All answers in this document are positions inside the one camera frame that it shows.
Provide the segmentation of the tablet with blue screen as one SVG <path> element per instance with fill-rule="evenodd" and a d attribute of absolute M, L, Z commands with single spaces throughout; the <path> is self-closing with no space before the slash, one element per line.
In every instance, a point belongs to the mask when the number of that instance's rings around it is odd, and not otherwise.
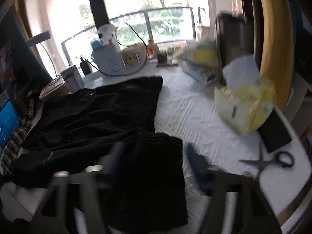
<path fill-rule="evenodd" d="M 12 102 L 9 100 L 1 109 L 0 112 L 0 143 L 1 148 L 4 149 L 8 140 L 11 137 L 11 133 L 19 125 L 19 117 L 14 109 Z"/>

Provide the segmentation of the plaid cloth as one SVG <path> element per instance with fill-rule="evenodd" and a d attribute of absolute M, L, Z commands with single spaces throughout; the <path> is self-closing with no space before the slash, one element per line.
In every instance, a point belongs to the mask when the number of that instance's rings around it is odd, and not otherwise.
<path fill-rule="evenodd" d="M 4 148 L 4 155 L 1 160 L 3 175 L 13 175 L 12 163 L 17 159 L 21 144 L 31 129 L 31 120 L 22 119 L 17 128 L 11 133 L 10 139 Z"/>

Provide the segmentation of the white perforated plastic basket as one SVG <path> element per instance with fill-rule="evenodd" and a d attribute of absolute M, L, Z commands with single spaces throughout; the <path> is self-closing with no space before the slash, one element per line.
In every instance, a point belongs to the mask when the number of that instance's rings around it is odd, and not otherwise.
<path fill-rule="evenodd" d="M 98 69 L 107 75 L 122 75 L 125 71 L 124 61 L 121 53 L 114 44 L 102 45 L 93 50 L 91 59 L 96 63 Z"/>

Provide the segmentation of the black power adapter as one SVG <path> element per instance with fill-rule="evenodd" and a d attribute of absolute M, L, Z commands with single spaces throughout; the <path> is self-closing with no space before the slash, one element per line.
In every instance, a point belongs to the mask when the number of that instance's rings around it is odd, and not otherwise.
<path fill-rule="evenodd" d="M 88 75 L 92 73 L 89 61 L 83 56 L 80 56 L 80 68 L 82 69 L 83 75 Z"/>

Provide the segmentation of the yellow white plastic bag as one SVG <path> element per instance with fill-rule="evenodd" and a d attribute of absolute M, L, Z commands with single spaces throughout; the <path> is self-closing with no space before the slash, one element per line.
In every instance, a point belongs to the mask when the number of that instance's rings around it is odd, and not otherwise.
<path fill-rule="evenodd" d="M 215 88 L 214 101 L 220 117 L 239 134 L 257 130 L 272 113 L 276 88 L 260 76 L 251 54 L 240 56 L 223 68 L 226 86 Z"/>

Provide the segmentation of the black scissors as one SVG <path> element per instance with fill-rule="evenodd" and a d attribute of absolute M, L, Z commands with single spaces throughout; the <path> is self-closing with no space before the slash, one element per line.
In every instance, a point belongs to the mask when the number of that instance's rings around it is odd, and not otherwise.
<path fill-rule="evenodd" d="M 264 160 L 263 158 L 264 146 L 262 143 L 259 145 L 259 159 L 258 160 L 239 160 L 241 163 L 256 166 L 258 168 L 258 174 L 255 178 L 256 181 L 260 180 L 261 173 L 270 164 L 281 166 L 282 168 L 292 168 L 295 164 L 295 159 L 292 154 L 287 151 L 279 151 L 274 154 L 270 160 Z"/>

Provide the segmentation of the green white carton box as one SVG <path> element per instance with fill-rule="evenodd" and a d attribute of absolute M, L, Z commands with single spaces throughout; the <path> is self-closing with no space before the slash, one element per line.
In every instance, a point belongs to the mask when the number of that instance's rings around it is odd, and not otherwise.
<path fill-rule="evenodd" d="M 63 72 L 61 72 L 61 76 L 71 93 L 75 93 L 85 87 L 85 83 L 75 65 L 63 70 Z"/>

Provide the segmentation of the desk lamp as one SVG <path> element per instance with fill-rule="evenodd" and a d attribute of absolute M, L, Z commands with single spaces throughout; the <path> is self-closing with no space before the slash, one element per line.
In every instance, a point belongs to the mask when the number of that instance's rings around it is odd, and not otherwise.
<path fill-rule="evenodd" d="M 45 51 L 47 57 L 50 60 L 50 63 L 52 65 L 53 72 L 54 72 L 54 75 L 55 75 L 54 79 L 56 80 L 56 79 L 59 79 L 59 75 L 57 73 L 56 66 L 54 64 L 52 56 L 49 54 L 47 48 L 43 45 L 43 42 L 48 41 L 49 39 L 51 39 L 51 33 L 50 33 L 49 30 L 46 30 L 46 31 L 43 31 L 43 32 L 41 32 L 41 33 L 39 33 L 39 34 L 29 38 L 27 40 L 27 45 L 30 48 L 36 47 L 37 45 L 40 45 L 43 48 L 43 50 Z"/>

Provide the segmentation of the white mug yellow print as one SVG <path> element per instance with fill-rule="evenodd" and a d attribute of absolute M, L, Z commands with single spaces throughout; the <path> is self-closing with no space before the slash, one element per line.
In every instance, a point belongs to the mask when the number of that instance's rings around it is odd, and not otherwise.
<path fill-rule="evenodd" d="M 126 68 L 139 66 L 141 64 L 140 54 L 135 49 L 123 50 L 121 55 Z"/>

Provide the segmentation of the brown storage box with lid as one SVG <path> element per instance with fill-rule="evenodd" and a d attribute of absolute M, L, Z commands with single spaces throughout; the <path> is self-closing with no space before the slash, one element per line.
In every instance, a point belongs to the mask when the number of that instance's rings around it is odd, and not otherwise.
<path fill-rule="evenodd" d="M 39 96 L 39 99 L 46 101 L 51 98 L 61 97 L 70 93 L 63 77 L 58 77 L 46 85 Z"/>

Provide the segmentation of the black phone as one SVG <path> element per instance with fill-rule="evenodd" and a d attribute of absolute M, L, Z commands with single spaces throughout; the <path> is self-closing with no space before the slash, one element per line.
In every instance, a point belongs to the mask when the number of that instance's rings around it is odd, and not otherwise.
<path fill-rule="evenodd" d="M 293 140 L 275 109 L 257 129 L 268 153 L 277 151 Z"/>

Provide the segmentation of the black pants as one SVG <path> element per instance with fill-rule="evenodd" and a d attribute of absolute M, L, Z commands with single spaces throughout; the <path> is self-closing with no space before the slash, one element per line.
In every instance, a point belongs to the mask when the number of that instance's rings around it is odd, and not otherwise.
<path fill-rule="evenodd" d="M 104 220 L 125 233 L 186 225 L 183 142 L 154 128 L 162 85 L 161 77 L 140 77 L 46 101 L 12 164 L 13 182 L 47 188 L 56 172 L 80 173 L 121 142 L 111 187 L 98 192 Z"/>

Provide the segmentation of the yellow snack package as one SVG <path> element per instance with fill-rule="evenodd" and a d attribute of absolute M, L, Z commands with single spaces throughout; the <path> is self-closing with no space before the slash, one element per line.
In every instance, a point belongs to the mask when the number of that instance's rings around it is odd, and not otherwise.
<path fill-rule="evenodd" d="M 187 45 L 176 51 L 172 57 L 183 72 L 205 86 L 220 77 L 218 42 L 212 37 Z"/>

